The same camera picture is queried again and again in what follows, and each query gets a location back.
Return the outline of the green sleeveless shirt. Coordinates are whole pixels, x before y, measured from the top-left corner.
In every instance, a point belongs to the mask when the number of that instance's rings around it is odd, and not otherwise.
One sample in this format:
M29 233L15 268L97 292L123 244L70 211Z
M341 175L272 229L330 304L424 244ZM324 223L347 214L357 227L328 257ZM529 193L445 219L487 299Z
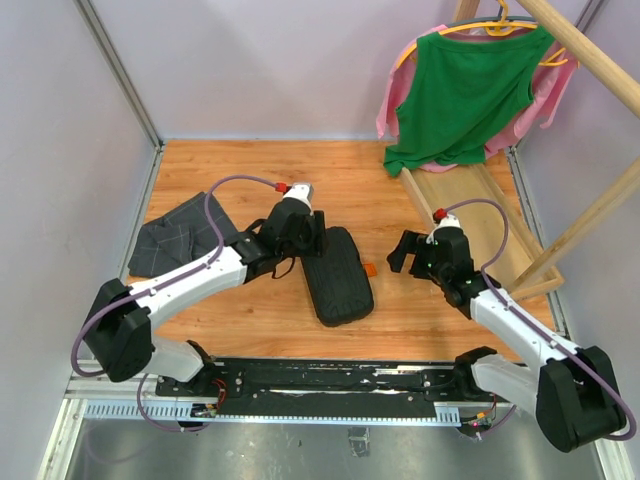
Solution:
M414 78L396 108L397 143L385 151L388 173L484 162L487 141L533 103L534 71L553 43L542 27L489 42L418 38Z

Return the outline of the wooden tray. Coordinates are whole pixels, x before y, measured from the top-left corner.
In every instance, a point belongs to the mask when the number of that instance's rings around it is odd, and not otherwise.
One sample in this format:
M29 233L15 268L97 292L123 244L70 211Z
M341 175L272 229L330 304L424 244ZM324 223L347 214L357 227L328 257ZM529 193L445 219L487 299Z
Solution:
M469 239L476 266L499 252L504 234L503 220L508 220L506 247L498 260L487 267L487 273L498 280L512 298L522 300L543 295L564 283L564 277L553 267L528 286L515 285L517 278L542 254L542 247L486 166L459 166L444 173L404 168L399 179L428 230L434 228L433 213L440 208L478 198L499 205L476 202L456 209L454 214Z

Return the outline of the aluminium frame rail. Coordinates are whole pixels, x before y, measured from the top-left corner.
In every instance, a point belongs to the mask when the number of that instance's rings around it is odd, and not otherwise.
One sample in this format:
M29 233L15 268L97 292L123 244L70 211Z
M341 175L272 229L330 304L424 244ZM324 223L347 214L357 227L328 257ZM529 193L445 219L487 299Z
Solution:
M94 2L90 0L73 0L73 4L84 20L147 139L156 151L160 151L165 142L134 86Z

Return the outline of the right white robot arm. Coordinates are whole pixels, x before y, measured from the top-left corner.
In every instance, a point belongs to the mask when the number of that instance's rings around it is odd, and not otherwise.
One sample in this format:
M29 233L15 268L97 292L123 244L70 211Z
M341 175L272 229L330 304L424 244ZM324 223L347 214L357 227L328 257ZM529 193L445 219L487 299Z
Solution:
M391 271L402 270L437 285L447 303L484 326L514 351L518 366L495 350L476 348L457 358L455 392L474 400L487 392L533 416L545 438L571 452L599 439L626 441L637 420L622 399L609 356L552 332L524 310L485 268L476 268L469 240L450 209L434 214L428 233L406 230L388 255Z

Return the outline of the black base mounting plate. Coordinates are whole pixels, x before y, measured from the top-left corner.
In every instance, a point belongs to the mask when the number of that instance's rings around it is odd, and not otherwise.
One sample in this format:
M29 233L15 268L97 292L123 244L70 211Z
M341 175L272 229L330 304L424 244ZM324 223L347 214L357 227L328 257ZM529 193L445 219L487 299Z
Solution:
M465 389L451 362L222 357L202 395L220 390L220 417L250 421L430 422L440 405L503 402Z

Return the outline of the yellow clothes hanger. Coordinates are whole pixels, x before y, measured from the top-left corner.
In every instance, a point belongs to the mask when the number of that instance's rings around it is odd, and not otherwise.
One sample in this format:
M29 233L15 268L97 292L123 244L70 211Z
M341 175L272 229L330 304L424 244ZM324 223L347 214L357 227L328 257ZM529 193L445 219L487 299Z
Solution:
M460 33L469 30L481 30L484 29L485 33L490 37L502 38L507 37L518 30L535 30L538 28L538 23L532 17L518 17L511 18L509 16L509 8L506 1L498 1L500 5L497 19L489 17L489 19L471 19L460 20L457 23L447 26L442 30L438 30L441 36L446 36L453 33ZM417 49L417 40L406 47L399 58L395 62L395 68L399 69L405 60L409 59L414 51ZM538 66L540 67L559 67L569 62L568 58L565 58L566 47L560 47L556 52L549 55L546 59L543 59Z

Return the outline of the wooden rack frame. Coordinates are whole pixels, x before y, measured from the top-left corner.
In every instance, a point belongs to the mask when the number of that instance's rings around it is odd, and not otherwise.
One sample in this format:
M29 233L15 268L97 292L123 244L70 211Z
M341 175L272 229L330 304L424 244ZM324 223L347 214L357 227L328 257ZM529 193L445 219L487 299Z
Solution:
M625 271L639 254L639 4L523 1L580 61L547 134L521 159L550 244L521 274L559 266L570 282Z

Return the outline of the grey checked cloth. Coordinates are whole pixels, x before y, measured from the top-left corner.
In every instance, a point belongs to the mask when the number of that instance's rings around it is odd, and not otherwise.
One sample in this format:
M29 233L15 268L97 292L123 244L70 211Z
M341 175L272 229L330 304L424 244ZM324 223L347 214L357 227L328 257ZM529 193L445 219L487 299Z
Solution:
M128 263L129 275L154 278L199 259L218 245L200 192L163 216L144 224Z

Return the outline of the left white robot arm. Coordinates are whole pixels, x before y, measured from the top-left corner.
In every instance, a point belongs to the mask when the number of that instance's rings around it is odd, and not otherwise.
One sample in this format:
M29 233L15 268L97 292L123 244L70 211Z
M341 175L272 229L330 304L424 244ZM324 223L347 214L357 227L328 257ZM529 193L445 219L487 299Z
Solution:
M324 214L311 205L306 182L274 184L281 193L265 219L224 238L213 229L216 247L203 257L159 277L125 285L104 283L93 302L76 345L86 344L114 383L138 374L177 381L200 396L213 386L215 363L194 341L158 337L157 328L178 313L220 292L263 275L275 275L286 259L320 257L327 250Z

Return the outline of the black plastic tool case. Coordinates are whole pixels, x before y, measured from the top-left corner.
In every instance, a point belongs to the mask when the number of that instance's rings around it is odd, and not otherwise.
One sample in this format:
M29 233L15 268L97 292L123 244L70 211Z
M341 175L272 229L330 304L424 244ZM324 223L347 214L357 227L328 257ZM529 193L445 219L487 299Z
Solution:
M326 234L324 255L302 258L302 268L317 318L333 328L365 318L375 302L351 234L342 226L331 227Z

